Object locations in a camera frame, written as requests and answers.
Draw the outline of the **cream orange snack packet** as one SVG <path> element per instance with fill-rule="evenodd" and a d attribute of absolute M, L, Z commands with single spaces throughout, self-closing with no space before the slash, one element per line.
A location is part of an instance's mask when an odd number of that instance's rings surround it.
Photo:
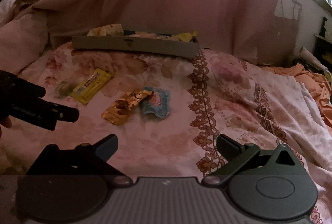
<path fill-rule="evenodd" d="M 109 24 L 91 29 L 87 36 L 124 36 L 124 30 L 121 24 Z"/>

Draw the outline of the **blue pink snack packet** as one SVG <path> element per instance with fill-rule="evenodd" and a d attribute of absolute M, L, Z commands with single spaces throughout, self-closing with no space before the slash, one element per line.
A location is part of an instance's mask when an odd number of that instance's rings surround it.
<path fill-rule="evenodd" d="M 166 118 L 171 113 L 171 93 L 168 90 L 155 87 L 144 87 L 145 91 L 151 91 L 141 102 L 141 113 L 143 115 L 153 114 L 158 118 Z"/>

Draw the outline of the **green small snack packet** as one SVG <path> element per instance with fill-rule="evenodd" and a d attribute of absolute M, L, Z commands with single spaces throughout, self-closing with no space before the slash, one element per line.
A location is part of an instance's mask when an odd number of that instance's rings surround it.
<path fill-rule="evenodd" d="M 65 98 L 75 88 L 73 82 L 62 81 L 54 89 L 54 98 Z"/>

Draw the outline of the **pale pink pillow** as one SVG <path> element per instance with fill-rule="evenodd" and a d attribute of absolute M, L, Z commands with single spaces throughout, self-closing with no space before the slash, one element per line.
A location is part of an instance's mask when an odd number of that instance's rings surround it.
<path fill-rule="evenodd" d="M 18 73 L 38 59 L 48 43 L 47 16 L 33 0 L 1 1 L 1 70 Z"/>

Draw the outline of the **yellow snack bar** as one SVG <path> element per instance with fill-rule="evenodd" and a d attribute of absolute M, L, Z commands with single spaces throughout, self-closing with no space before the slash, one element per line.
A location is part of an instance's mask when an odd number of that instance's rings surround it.
<path fill-rule="evenodd" d="M 94 95 L 113 77 L 112 73 L 97 68 L 91 76 L 80 82 L 70 92 L 69 96 L 83 105 L 87 105 Z"/>

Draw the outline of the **gold brown snack packet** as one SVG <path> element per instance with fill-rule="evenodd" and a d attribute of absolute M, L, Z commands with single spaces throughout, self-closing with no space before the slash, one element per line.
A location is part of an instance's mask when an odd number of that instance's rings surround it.
<path fill-rule="evenodd" d="M 138 104 L 151 96 L 152 93 L 150 90 L 126 92 L 120 99 L 113 102 L 111 106 L 103 111 L 101 117 L 115 126 L 124 125 Z"/>

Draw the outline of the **orange crumpled cloth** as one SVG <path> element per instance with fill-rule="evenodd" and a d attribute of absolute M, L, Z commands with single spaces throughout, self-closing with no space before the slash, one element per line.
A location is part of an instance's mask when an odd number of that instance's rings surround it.
<path fill-rule="evenodd" d="M 302 64 L 290 68 L 264 66 L 262 69 L 282 76 L 293 76 L 297 82 L 303 83 L 315 100 L 327 130 L 331 133 L 331 86 L 322 74 L 306 70 Z"/>

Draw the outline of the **pink floral bedsheet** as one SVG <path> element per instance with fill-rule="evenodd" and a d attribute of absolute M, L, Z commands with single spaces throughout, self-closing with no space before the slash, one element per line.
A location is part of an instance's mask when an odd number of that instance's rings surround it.
<path fill-rule="evenodd" d="M 87 105 L 71 97 L 60 104 L 80 112 L 75 123 L 48 131 L 14 119 L 1 137 L 1 223 L 17 223 L 14 188 L 8 180 L 24 174 L 48 144 L 72 149 L 110 133 L 119 149 L 110 164 L 131 176 L 202 178 L 225 164 L 216 138 L 223 133 L 241 144 L 272 150 L 287 144 L 315 182 L 319 198 L 311 220 L 331 223 L 331 133 L 307 87 L 293 76 L 263 70 L 232 55 L 211 50 L 193 60 L 120 52 L 75 51 L 67 43 L 28 66 L 21 76 L 47 90 L 62 81 L 86 78 L 96 68 L 112 80 Z M 155 87 L 171 93 L 164 119 L 135 109 L 115 126 L 101 117 L 126 92 Z"/>

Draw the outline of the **dark side table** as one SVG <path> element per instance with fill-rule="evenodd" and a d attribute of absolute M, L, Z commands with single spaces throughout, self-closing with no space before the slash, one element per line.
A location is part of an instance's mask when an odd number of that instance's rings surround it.
<path fill-rule="evenodd" d="M 320 28 L 319 34 L 315 34 L 316 43 L 314 47 L 314 56 L 322 63 L 322 65 L 326 66 L 329 71 L 331 71 L 332 65 L 332 45 L 331 41 L 325 38 L 326 36 L 326 25 L 327 18 L 322 18 L 322 25 Z"/>

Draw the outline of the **grey snack tray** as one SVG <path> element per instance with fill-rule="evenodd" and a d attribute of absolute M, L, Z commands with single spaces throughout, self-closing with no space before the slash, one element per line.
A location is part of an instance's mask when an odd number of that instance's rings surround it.
<path fill-rule="evenodd" d="M 192 59 L 199 52 L 198 42 L 175 41 L 171 34 L 124 31 L 124 36 L 74 36 L 75 49 L 104 49 L 124 52 L 153 53 Z"/>

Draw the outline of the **yellow snack packet in tray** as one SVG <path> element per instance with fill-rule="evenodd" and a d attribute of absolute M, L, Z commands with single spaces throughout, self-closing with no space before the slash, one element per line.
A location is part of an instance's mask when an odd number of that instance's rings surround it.
<path fill-rule="evenodd" d="M 193 33 L 181 33 L 181 34 L 177 34 L 177 35 L 173 35 L 172 39 L 175 41 L 181 41 L 181 42 L 192 42 L 192 43 L 196 43 L 197 42 L 197 31 L 194 31 Z"/>

